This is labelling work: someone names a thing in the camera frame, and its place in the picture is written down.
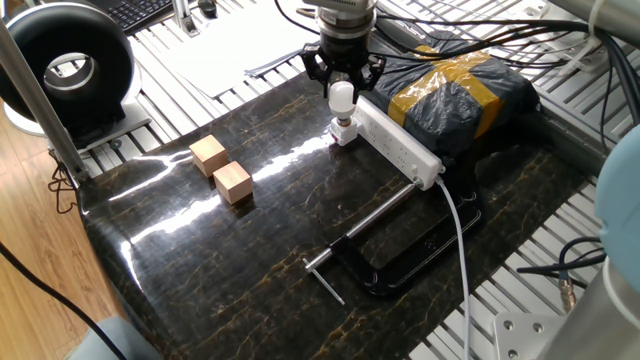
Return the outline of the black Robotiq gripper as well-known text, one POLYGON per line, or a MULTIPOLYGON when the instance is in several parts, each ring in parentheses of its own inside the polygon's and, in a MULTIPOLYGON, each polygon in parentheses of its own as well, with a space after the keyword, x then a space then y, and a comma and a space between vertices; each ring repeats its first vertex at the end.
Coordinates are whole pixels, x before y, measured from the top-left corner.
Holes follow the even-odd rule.
POLYGON ((382 76, 386 58, 369 53, 369 35, 343 39, 320 34, 320 46, 306 43, 300 57, 310 80, 322 85, 323 97, 328 98, 329 79, 333 70, 349 73, 352 71, 354 86, 353 103, 357 102, 361 91, 371 91, 382 76), (321 65, 317 57, 327 65, 321 65))

